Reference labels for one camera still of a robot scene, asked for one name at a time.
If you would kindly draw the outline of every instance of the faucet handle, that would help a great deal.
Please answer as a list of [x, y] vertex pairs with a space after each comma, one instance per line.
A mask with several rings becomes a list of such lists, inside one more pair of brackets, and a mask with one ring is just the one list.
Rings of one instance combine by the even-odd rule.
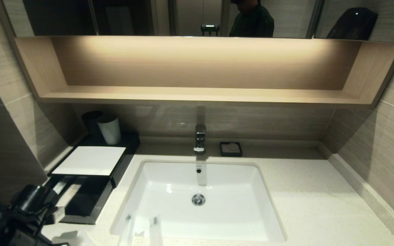
[[206, 126], [196, 125], [196, 134], [206, 134]]

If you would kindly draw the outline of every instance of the faucet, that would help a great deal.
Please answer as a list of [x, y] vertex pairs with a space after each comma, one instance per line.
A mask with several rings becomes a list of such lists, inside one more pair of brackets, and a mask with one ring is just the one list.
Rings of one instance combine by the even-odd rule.
[[194, 152], [198, 155], [205, 153], [205, 136], [206, 136], [206, 126], [196, 125], [196, 143], [194, 145]]

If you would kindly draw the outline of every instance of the undermount sink basin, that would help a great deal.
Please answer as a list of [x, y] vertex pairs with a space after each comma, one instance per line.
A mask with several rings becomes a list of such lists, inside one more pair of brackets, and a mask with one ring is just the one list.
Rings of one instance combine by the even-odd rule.
[[113, 228], [121, 238], [285, 241], [255, 165], [145, 162], [130, 188]]

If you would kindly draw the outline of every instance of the white speckled countertop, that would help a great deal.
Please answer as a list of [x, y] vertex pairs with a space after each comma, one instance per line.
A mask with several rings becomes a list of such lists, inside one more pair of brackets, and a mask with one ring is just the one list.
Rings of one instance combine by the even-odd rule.
[[[286, 233], [283, 243], [164, 238], [165, 246], [394, 246], [394, 236], [365, 201], [316, 149], [263, 148], [242, 145], [242, 158], [219, 157], [208, 148], [207, 162], [254, 162], [262, 172]], [[144, 144], [103, 208], [97, 225], [54, 224], [42, 233], [52, 239], [64, 232], [84, 231], [98, 246], [115, 246], [115, 217], [144, 160], [195, 161], [192, 146]], [[133, 246], [149, 245], [134, 237]]]

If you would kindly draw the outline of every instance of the white cup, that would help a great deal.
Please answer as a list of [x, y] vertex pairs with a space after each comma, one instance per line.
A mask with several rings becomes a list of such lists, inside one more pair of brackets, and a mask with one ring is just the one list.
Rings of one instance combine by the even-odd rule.
[[105, 114], [97, 118], [97, 124], [108, 145], [117, 145], [121, 142], [121, 131], [116, 115]]

